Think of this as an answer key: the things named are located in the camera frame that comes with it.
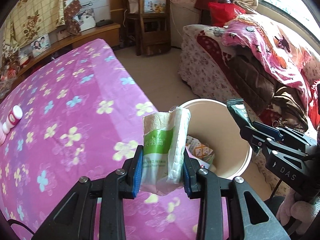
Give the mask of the right gloved hand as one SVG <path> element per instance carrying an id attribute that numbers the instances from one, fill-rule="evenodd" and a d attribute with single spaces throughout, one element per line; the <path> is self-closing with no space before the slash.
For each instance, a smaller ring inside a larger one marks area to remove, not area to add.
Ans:
<path id="1" fill-rule="evenodd" d="M 281 203 L 276 218 L 280 221 L 282 226 L 285 226 L 290 217 L 300 221 L 300 226 L 296 229 L 298 235 L 303 235 L 319 212 L 319 197 L 316 198 L 315 204 L 310 204 L 304 201 L 295 201 L 295 191 L 290 189 L 284 201 Z"/>

